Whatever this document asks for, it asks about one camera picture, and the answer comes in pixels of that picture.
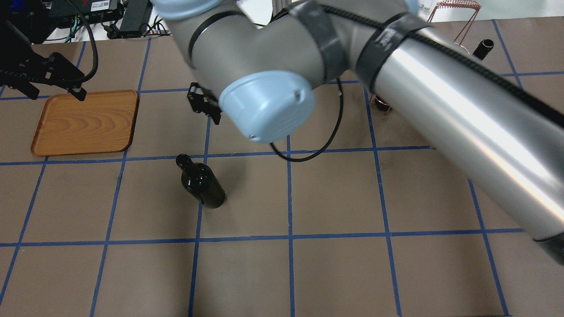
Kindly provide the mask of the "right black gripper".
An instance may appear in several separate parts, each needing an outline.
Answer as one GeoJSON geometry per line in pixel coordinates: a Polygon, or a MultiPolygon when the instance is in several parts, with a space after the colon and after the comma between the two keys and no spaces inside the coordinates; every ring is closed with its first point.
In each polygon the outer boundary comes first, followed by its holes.
{"type": "Polygon", "coordinates": [[[211,117],[215,125],[220,124],[222,110],[219,108],[217,98],[210,90],[203,88],[198,82],[191,82],[187,100],[193,112],[211,117]]]}

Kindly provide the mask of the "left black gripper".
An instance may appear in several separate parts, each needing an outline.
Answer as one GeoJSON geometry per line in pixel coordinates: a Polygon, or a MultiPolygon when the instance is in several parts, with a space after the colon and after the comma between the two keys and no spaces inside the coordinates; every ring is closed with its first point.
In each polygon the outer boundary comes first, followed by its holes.
{"type": "Polygon", "coordinates": [[[1,21],[1,84],[19,90],[24,96],[36,100],[40,90],[34,83],[43,80],[48,85],[70,91],[78,101],[84,102],[87,91],[79,83],[62,83],[62,80],[78,80],[84,76],[62,54],[53,52],[44,57],[32,50],[28,38],[8,20],[1,21]]]}

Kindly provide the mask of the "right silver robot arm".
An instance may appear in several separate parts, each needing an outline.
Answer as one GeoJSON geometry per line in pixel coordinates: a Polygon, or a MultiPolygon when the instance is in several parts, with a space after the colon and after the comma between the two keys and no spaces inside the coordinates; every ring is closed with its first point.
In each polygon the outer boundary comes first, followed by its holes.
{"type": "Polygon", "coordinates": [[[563,115],[405,0],[302,0],[258,28],[233,0],[154,0],[193,74],[247,139],[286,138],[353,71],[563,263],[563,115]]]}

